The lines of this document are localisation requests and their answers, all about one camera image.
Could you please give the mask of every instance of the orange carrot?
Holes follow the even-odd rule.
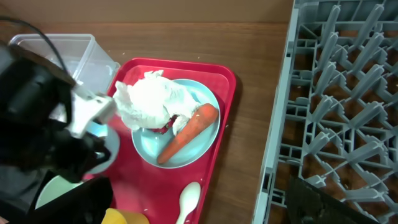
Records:
[[[178,133],[173,141],[157,158],[157,163],[163,164],[174,156],[182,147],[198,136],[207,127],[213,124],[218,117],[218,110],[207,103],[200,106],[188,121],[187,125]]]

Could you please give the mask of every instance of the gray plastic grid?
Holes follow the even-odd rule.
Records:
[[[295,1],[253,223],[267,223],[271,206],[286,208],[285,191],[276,187],[277,169],[284,164],[296,167],[297,177],[320,189],[330,178],[344,194],[341,202],[350,201],[373,220],[389,223],[398,214],[398,203],[390,198],[385,184],[390,176],[398,177],[398,123],[387,112],[398,110],[398,92],[387,89],[387,81],[398,77],[398,60],[391,58],[392,52],[398,52],[398,32],[394,31],[398,31],[396,0]],[[303,55],[311,58],[308,68],[296,67]],[[357,82],[349,86],[348,79]],[[305,88],[308,94],[289,100],[289,87]],[[331,87],[339,88],[339,93],[327,91]],[[369,91],[378,100],[364,100]],[[360,110],[351,111],[348,105],[353,103]],[[281,142],[284,120],[303,124],[300,146]],[[337,150],[324,150],[329,144]],[[324,169],[323,174],[303,177],[308,155]],[[338,175],[344,166],[366,185],[347,188]],[[388,171],[376,175],[363,166]],[[361,202],[384,202],[389,210],[375,217]]]

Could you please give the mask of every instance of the crumpled napkin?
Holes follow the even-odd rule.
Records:
[[[132,131],[163,128],[178,115],[172,126],[176,135],[200,106],[185,86],[162,77],[163,72],[146,72],[133,86],[116,82],[113,98],[118,114]]]

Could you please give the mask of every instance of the spoon handle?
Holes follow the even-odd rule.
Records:
[[[175,224],[184,224],[186,218],[187,218],[186,214],[180,213],[180,215],[178,216],[177,222]]]

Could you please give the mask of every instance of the wooden table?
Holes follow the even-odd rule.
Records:
[[[89,33],[113,60],[209,62],[238,80],[201,223],[250,223],[287,24],[42,24],[46,33]]]

